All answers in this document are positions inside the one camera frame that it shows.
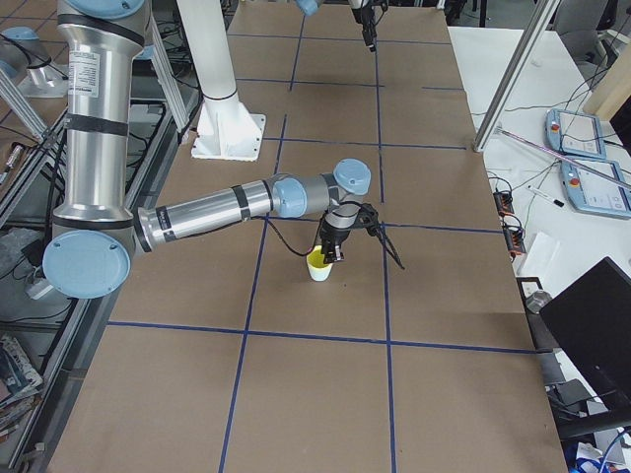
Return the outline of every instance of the white desk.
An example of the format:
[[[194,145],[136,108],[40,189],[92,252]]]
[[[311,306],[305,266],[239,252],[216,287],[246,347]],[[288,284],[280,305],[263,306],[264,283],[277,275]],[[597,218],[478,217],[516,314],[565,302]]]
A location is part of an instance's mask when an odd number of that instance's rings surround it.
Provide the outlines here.
[[[521,37],[521,31],[450,28],[456,51],[456,60],[462,82],[467,92],[472,113],[483,113],[491,102],[507,64]],[[570,55],[555,32],[546,32],[532,60],[526,66],[506,109],[520,106],[554,105],[566,101],[584,82]],[[583,85],[579,92],[586,91]],[[581,105],[580,96],[569,109]],[[544,117],[546,108],[505,112],[502,126],[535,143],[545,144]],[[477,125],[482,115],[473,116]],[[603,124],[603,133],[613,130]],[[616,160],[624,169],[631,170],[631,158],[621,148],[607,146],[607,156]],[[493,138],[485,152],[484,161],[489,170],[506,178],[513,186],[545,169],[552,159],[530,150],[508,137]],[[538,185],[543,175],[531,184]],[[541,189],[553,197],[567,202],[558,167],[545,179]],[[526,186],[514,194],[516,215],[526,223],[527,207],[532,193]],[[611,257],[627,274],[631,274],[631,221],[580,214],[569,202],[563,208],[536,197],[530,208],[526,226],[526,249],[529,249],[536,233],[544,232],[560,241],[560,247],[548,267],[538,276],[547,292],[557,296],[594,264],[605,256]],[[514,264],[517,272],[521,258]]]

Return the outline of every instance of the computer monitor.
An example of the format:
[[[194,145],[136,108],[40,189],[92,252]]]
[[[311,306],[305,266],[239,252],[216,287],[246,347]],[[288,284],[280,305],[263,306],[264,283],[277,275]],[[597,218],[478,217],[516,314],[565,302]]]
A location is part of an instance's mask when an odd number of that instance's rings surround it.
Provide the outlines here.
[[[631,405],[631,278],[605,257],[541,310],[605,406]]]

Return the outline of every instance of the blue and white tablet device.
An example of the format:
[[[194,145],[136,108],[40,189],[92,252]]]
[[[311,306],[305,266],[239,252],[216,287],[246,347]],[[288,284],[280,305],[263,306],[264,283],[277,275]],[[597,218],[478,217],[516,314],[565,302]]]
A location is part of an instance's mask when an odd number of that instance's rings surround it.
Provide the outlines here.
[[[593,158],[575,158],[575,161],[625,182],[616,161]],[[561,163],[561,173],[568,199],[579,212],[631,219],[631,192],[628,190],[570,163]]]
[[[558,153],[607,159],[597,116],[552,108],[545,119],[545,132],[550,148]]]

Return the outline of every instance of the yellow cup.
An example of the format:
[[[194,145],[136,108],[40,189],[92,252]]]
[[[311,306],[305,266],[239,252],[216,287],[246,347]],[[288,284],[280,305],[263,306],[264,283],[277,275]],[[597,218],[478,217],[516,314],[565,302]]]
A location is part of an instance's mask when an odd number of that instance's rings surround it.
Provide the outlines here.
[[[314,281],[325,281],[333,267],[332,263],[324,263],[324,255],[320,253],[321,250],[321,245],[315,246],[313,251],[307,255],[307,268]]]

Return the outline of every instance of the cup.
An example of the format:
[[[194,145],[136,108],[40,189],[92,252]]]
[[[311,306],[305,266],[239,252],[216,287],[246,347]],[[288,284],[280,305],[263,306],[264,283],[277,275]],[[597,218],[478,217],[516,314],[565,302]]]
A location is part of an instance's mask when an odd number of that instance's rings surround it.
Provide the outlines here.
[[[314,246],[312,252],[307,255],[307,268],[314,281],[325,281],[333,267],[333,263],[324,263],[324,255],[321,250],[321,245]]]

